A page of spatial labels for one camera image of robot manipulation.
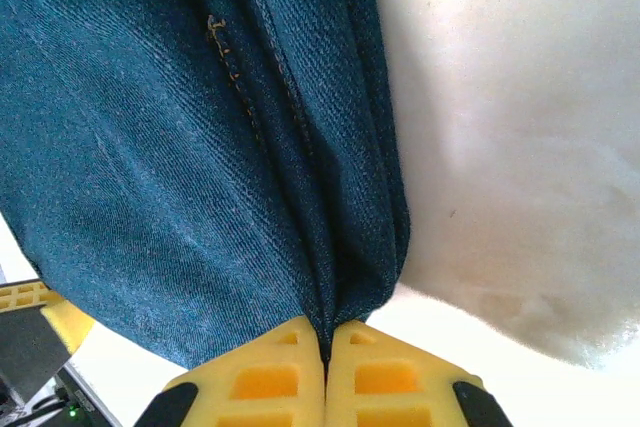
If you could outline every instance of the blue denim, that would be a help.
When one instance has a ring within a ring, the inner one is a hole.
[[[0,209],[45,282],[192,367],[390,296],[375,0],[0,0]]]

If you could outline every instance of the jeans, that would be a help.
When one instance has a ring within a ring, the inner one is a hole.
[[[44,281],[193,367],[391,295],[375,0],[0,0],[0,209]]]

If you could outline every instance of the yellow plastic part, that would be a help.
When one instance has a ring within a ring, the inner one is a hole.
[[[361,322],[333,337],[327,427],[468,427],[452,384],[479,377]]]
[[[172,380],[198,386],[182,427],[322,427],[324,366],[316,333],[296,317]]]
[[[0,285],[0,314],[62,300],[40,281]]]
[[[62,297],[40,309],[70,354],[74,354],[95,321]]]

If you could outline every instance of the black cable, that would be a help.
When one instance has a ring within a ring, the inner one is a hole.
[[[55,404],[47,405],[25,417],[14,420],[13,422],[5,425],[4,427],[18,427],[20,425],[28,424],[32,420],[39,419],[40,417],[44,417],[45,415],[55,412],[57,410],[62,410],[65,408],[66,405],[67,405],[66,401],[56,402]]]
[[[45,397],[44,399],[40,399],[38,402],[33,404],[33,407],[31,407],[31,412],[35,412],[40,407],[43,407],[45,404],[53,402],[54,400],[58,400],[58,396],[56,394]]]

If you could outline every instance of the white surface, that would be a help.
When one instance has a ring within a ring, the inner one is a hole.
[[[378,0],[403,282],[640,375],[640,0]]]

